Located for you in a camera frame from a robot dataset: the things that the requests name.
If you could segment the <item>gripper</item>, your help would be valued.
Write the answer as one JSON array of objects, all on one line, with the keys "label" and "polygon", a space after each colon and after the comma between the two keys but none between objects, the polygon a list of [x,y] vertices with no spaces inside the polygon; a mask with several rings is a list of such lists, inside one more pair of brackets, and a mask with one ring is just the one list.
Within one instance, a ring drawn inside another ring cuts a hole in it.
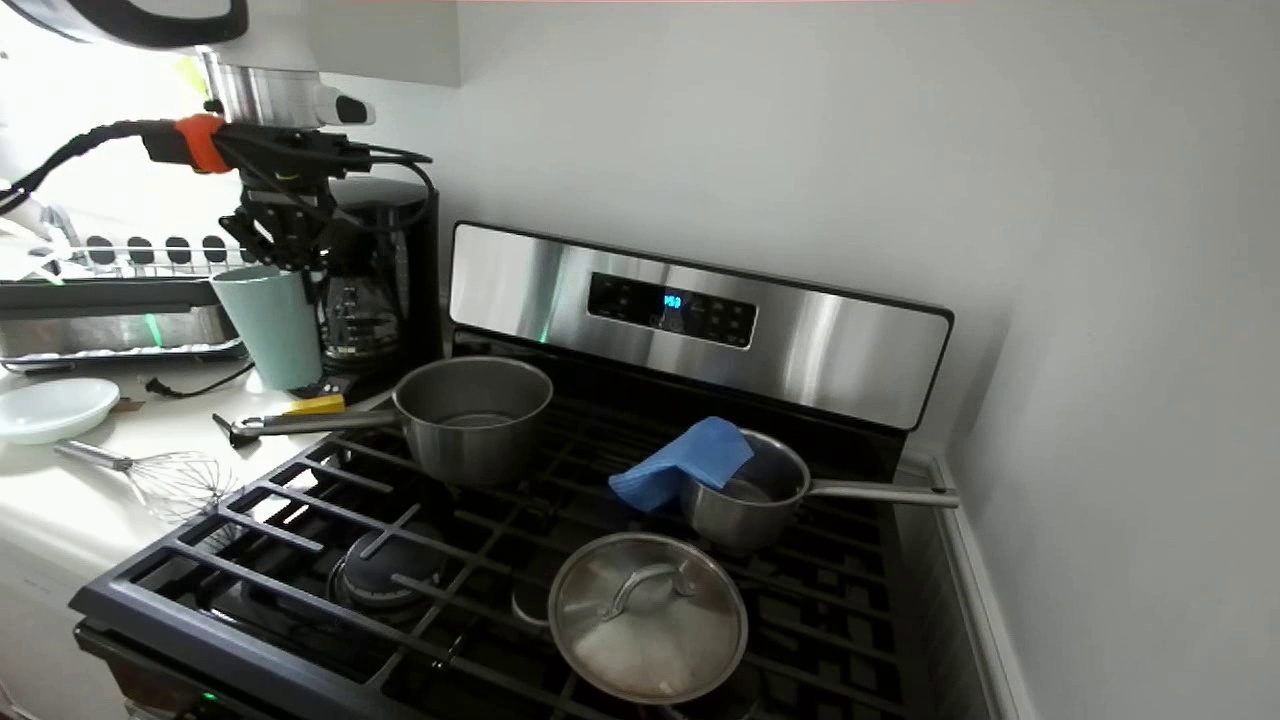
[{"label": "gripper", "polygon": [[323,272],[320,238],[335,204],[325,179],[276,176],[251,164],[241,167],[241,205],[219,217],[219,225],[253,263],[270,265],[276,236],[276,265],[289,272]]}]

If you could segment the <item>teal plastic cup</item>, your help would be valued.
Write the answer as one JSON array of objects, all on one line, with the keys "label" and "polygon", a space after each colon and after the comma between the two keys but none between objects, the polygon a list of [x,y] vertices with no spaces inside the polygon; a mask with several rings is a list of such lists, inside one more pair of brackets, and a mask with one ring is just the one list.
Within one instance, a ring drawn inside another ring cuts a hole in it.
[{"label": "teal plastic cup", "polygon": [[210,286],[253,361],[262,386],[303,388],[323,375],[316,311],[303,274],[252,265],[219,273]]}]

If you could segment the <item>glass coffee carafe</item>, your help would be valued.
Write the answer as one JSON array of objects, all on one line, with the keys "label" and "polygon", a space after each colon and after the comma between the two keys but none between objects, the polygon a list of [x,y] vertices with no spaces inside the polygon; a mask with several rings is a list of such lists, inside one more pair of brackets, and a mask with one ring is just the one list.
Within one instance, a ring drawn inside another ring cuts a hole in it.
[{"label": "glass coffee carafe", "polygon": [[378,366],[402,355],[402,318],[387,284],[375,275],[326,275],[320,331],[328,369]]}]

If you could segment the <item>black coffee maker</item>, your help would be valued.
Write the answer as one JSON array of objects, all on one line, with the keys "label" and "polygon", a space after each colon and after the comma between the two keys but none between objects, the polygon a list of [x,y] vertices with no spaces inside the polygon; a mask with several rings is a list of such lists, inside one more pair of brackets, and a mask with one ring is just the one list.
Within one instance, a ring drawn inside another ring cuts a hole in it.
[{"label": "black coffee maker", "polygon": [[425,184],[378,177],[340,179],[332,186],[337,206],[361,228],[342,234],[323,251],[317,278],[320,332],[321,283],[326,275],[375,275],[387,284],[402,318],[403,351],[378,366],[328,369],[317,395],[342,395],[348,405],[389,389],[406,372],[444,354],[439,307],[439,193]]}]

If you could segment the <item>dish rack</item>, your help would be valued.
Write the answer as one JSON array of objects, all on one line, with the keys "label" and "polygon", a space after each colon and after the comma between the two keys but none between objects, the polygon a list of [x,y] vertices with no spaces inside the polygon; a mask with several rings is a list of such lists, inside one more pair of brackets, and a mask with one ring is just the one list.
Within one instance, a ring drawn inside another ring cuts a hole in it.
[{"label": "dish rack", "polygon": [[253,264],[216,234],[81,246],[0,234],[0,364],[242,357],[210,279]]}]

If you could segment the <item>metal whisk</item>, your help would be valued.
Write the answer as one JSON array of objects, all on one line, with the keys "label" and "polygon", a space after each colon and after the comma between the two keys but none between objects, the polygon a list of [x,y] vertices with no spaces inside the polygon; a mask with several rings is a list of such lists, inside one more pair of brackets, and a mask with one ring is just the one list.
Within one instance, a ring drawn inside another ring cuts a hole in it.
[{"label": "metal whisk", "polygon": [[170,524],[212,512],[239,487],[234,470],[209,454],[169,452],[137,457],[74,439],[60,439],[52,450],[63,457],[120,477],[151,515]]}]

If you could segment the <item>large steel pot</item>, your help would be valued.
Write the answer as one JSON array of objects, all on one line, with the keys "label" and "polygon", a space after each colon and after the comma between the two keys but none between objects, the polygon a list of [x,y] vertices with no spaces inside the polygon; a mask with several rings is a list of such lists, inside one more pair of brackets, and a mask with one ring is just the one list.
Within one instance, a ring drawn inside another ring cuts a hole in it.
[{"label": "large steel pot", "polygon": [[230,429],[264,437],[396,428],[430,478],[452,486],[503,486],[518,482],[532,461],[539,421],[554,392],[552,378],[531,364],[451,357],[407,373],[392,391],[388,409],[247,416]]}]

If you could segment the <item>white bowl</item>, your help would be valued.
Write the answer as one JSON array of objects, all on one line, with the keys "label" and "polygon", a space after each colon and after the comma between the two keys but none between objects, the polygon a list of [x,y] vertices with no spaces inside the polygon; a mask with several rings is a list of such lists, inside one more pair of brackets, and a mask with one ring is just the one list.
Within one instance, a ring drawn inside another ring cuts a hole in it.
[{"label": "white bowl", "polygon": [[0,443],[50,445],[99,427],[120,400],[99,378],[49,380],[0,393]]}]

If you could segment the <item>large black stove burner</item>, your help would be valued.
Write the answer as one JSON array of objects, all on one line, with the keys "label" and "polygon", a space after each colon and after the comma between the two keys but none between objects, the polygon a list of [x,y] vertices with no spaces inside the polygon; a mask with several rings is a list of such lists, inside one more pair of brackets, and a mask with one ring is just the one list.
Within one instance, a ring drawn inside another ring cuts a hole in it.
[{"label": "large black stove burner", "polygon": [[329,577],[335,602],[365,612],[390,612],[417,602],[416,591],[394,582],[407,577],[434,585],[449,556],[440,550],[401,536],[384,537],[367,530],[339,559]]}]

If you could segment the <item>small black stove burner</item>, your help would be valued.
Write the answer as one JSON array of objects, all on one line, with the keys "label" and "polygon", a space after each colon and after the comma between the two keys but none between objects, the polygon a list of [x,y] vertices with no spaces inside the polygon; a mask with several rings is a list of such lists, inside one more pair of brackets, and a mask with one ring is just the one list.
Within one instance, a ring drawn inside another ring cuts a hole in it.
[{"label": "small black stove burner", "polygon": [[536,583],[516,582],[511,592],[511,612],[525,626],[535,632],[550,626],[548,612],[549,589]]}]

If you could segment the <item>blue cloth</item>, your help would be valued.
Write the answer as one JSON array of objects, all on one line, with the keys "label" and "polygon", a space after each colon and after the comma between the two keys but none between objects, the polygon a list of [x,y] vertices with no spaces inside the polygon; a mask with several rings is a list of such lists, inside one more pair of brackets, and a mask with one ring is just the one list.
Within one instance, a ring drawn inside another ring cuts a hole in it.
[{"label": "blue cloth", "polygon": [[623,503],[652,512],[677,498],[689,482],[724,488],[754,456],[746,436],[721,416],[707,416],[635,466],[609,477]]}]

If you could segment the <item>steel pot lid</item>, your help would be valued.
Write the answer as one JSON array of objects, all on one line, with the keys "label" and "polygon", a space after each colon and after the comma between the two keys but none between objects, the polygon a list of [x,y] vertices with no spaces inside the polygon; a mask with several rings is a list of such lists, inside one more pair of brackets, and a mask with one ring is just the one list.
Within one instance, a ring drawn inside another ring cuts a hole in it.
[{"label": "steel pot lid", "polygon": [[559,656],[586,683],[636,705],[681,705],[739,667],[745,601],[708,553],[669,536],[594,539],[558,568],[547,619]]}]

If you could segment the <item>small steel saucepan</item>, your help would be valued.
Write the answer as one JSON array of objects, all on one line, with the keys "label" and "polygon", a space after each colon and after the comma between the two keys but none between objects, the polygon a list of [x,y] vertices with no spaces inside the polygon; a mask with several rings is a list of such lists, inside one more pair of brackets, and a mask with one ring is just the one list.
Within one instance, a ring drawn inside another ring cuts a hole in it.
[{"label": "small steel saucepan", "polygon": [[886,503],[957,509],[945,487],[908,487],[867,480],[836,480],[810,474],[788,446],[755,430],[741,430],[751,457],[721,488],[686,480],[678,502],[687,524],[703,539],[728,551],[753,553],[774,544],[797,509],[815,498],[854,498]]}]

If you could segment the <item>stainless steel gas stove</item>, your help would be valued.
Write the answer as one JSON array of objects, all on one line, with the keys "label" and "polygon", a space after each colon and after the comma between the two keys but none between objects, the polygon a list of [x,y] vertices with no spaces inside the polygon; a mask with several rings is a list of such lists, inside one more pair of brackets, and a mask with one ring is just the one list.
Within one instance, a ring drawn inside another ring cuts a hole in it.
[{"label": "stainless steel gas stove", "polygon": [[[677,503],[607,482],[722,416],[814,477],[890,483],[954,327],[942,307],[472,223],[452,233],[454,355],[512,357],[556,386],[536,454],[506,487],[428,477],[393,428],[343,430],[81,588],[81,651],[145,720],[934,720],[893,509],[815,498],[780,539],[722,550]],[[449,556],[408,609],[332,600],[367,530]],[[586,683],[516,582],[616,532],[672,536],[736,582],[742,666],[709,697],[644,707]]]}]

